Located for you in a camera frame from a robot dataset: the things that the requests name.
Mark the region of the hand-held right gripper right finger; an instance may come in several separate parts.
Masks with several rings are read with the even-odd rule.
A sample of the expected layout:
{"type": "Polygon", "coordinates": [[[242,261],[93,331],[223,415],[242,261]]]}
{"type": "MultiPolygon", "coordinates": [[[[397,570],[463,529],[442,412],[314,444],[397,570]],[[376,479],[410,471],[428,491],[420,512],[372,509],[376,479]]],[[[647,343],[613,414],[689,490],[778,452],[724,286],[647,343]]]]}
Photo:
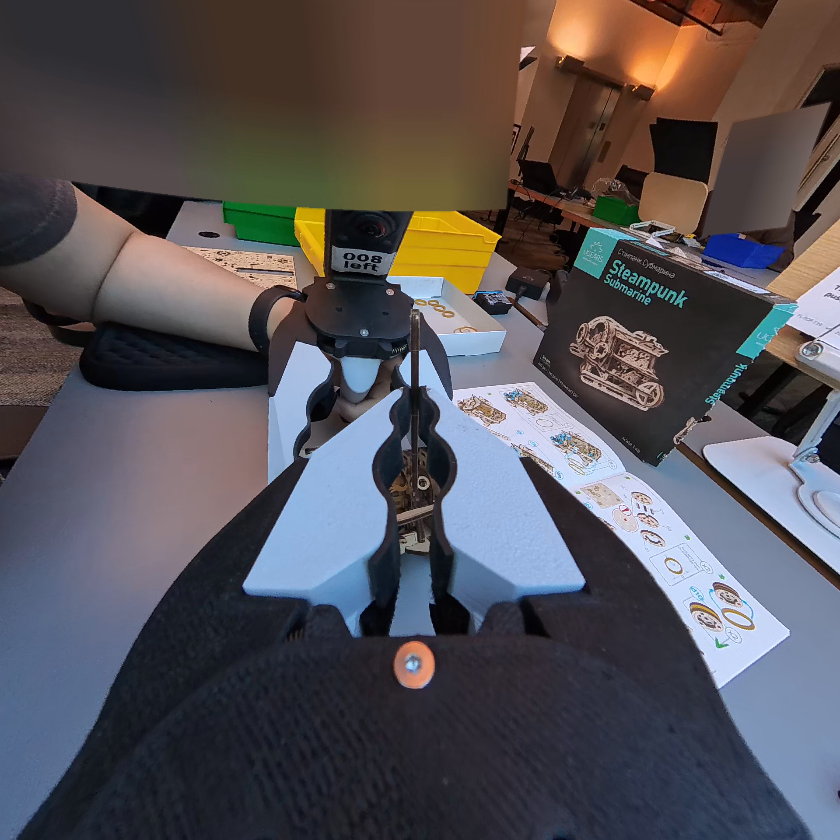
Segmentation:
{"type": "Polygon", "coordinates": [[[437,482],[430,569],[438,633],[525,595],[577,592],[585,578],[523,460],[446,394],[420,390],[420,436],[437,482]]]}

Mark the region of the thin dark wooden rod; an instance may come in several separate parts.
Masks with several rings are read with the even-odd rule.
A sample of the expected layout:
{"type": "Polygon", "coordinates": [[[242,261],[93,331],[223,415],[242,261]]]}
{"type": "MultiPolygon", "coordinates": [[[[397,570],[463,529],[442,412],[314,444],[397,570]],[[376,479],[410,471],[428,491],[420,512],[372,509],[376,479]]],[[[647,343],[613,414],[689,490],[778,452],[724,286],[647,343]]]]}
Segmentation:
{"type": "Polygon", "coordinates": [[[418,449],[419,449],[419,352],[420,352],[420,313],[418,310],[411,310],[410,317],[410,397],[411,397],[411,452],[413,479],[419,478],[418,449]]]}

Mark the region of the wooden model assembly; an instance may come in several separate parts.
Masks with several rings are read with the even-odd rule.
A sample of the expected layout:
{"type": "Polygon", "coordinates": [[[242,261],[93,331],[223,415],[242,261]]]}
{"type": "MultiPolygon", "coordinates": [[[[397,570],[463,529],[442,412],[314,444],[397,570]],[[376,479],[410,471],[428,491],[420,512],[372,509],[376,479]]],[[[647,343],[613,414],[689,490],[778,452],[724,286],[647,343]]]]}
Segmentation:
{"type": "Polygon", "coordinates": [[[431,510],[439,492],[437,482],[427,471],[427,448],[417,450],[418,482],[413,472],[413,454],[402,452],[403,469],[391,486],[395,503],[401,553],[428,554],[433,527],[431,510]]]}

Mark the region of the wooden parts sheet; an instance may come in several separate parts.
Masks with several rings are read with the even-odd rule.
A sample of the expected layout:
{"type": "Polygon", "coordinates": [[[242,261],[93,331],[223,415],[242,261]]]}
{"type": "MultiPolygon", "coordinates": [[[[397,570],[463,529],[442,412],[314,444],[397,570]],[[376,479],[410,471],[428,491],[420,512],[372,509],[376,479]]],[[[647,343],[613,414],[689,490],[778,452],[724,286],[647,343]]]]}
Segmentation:
{"type": "Polygon", "coordinates": [[[219,248],[186,247],[217,266],[244,277],[262,289],[275,286],[296,290],[297,279],[293,258],[251,251],[219,248]]]}

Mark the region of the white cardboard tray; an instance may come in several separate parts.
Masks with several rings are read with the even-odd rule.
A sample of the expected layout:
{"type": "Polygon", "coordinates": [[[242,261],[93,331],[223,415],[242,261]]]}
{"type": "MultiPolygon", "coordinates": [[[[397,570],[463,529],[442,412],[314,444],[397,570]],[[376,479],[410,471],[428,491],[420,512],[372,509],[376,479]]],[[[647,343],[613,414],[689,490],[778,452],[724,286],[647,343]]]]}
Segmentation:
{"type": "Polygon", "coordinates": [[[498,352],[507,331],[471,297],[443,277],[389,276],[389,281],[414,299],[447,356],[498,352]]]}

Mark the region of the stacked yellow plastic bins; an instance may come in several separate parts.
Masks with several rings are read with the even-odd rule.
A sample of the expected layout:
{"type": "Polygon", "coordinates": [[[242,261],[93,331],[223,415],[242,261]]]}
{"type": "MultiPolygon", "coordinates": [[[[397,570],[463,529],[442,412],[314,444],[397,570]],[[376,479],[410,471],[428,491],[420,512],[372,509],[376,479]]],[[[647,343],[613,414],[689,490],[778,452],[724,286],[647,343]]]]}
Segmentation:
{"type": "MultiPolygon", "coordinates": [[[[318,276],[323,276],[324,210],[298,207],[295,235],[318,276]]],[[[467,295],[478,289],[499,235],[457,212],[415,212],[391,274],[443,277],[467,295]]]]}

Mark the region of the black power adapter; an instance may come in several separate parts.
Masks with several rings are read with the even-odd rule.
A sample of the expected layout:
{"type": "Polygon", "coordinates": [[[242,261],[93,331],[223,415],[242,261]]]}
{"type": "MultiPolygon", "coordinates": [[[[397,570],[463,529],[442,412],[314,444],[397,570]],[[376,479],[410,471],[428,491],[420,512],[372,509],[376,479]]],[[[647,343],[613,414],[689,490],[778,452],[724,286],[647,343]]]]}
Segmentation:
{"type": "Polygon", "coordinates": [[[518,301],[528,298],[535,301],[545,301],[550,294],[553,273],[546,269],[516,268],[505,286],[518,301]]]}

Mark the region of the black padded wrist rest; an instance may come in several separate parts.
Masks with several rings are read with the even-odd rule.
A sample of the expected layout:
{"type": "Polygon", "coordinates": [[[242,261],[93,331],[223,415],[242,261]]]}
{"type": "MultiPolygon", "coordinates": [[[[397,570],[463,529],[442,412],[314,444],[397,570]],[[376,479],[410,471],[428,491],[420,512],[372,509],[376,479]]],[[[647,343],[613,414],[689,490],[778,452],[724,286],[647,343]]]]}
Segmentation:
{"type": "Polygon", "coordinates": [[[92,385],[127,392],[232,389],[266,385],[262,355],[215,343],[105,322],[79,359],[92,385]]]}

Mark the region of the white instruction booklet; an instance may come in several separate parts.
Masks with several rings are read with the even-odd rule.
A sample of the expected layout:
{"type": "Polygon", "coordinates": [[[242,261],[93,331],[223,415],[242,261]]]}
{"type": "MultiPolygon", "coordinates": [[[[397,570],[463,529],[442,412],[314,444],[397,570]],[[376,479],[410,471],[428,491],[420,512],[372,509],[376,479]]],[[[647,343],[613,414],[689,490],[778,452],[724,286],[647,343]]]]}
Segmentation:
{"type": "Polygon", "coordinates": [[[789,636],[609,444],[535,383],[465,388],[453,401],[549,472],[639,558],[688,626],[718,688],[789,636]]]}

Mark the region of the small green plastic bin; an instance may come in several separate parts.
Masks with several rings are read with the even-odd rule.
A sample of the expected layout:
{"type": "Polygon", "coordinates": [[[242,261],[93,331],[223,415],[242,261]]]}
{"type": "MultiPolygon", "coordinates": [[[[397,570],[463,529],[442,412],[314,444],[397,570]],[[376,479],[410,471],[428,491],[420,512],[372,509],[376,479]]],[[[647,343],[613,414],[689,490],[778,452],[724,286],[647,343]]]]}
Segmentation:
{"type": "Polygon", "coordinates": [[[592,216],[625,227],[640,222],[637,205],[628,203],[619,196],[606,194],[596,198],[592,216]]]}

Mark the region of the beige chair back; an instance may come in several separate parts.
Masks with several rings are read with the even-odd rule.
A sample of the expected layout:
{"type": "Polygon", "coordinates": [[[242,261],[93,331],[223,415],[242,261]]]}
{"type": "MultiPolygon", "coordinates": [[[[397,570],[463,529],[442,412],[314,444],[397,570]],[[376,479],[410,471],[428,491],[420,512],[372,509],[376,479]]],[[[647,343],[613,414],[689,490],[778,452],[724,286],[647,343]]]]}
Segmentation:
{"type": "Polygon", "coordinates": [[[639,219],[671,226],[680,234],[695,233],[708,196],[704,182],[650,172],[638,206],[639,219]]]}

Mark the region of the person's grey shirt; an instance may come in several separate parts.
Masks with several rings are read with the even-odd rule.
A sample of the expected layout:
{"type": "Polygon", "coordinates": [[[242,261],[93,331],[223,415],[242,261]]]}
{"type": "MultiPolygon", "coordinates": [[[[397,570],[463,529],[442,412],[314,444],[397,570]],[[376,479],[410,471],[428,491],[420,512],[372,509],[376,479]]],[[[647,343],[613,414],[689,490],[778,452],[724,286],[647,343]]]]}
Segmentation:
{"type": "Polygon", "coordinates": [[[42,256],[71,230],[77,198],[70,182],[1,173],[1,266],[42,256]]]}

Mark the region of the blue plastic bin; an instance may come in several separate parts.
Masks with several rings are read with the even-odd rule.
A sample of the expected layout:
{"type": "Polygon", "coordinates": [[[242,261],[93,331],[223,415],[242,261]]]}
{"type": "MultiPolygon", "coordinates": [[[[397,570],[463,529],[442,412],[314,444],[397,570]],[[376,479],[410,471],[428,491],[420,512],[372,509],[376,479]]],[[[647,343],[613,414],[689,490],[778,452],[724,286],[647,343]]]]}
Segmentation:
{"type": "Polygon", "coordinates": [[[709,237],[702,258],[741,268],[766,269],[784,251],[784,246],[763,245],[740,234],[715,234],[709,237]]]}

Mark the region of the white board panel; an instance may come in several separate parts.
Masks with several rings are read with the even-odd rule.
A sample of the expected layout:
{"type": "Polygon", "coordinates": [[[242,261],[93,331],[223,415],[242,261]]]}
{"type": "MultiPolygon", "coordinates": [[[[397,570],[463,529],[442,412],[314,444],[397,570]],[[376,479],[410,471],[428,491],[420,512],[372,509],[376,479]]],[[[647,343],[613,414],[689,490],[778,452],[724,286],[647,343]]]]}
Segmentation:
{"type": "Polygon", "coordinates": [[[735,122],[703,235],[786,226],[828,104],[735,122]]]}

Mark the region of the white paper sign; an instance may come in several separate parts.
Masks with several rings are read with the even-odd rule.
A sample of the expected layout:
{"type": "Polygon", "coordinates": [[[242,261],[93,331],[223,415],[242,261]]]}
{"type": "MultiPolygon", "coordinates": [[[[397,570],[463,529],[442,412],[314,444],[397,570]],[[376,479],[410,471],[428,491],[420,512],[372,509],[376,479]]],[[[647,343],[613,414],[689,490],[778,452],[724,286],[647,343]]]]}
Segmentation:
{"type": "Polygon", "coordinates": [[[786,325],[813,338],[827,334],[838,346],[839,268],[798,298],[797,309],[786,325]]]}

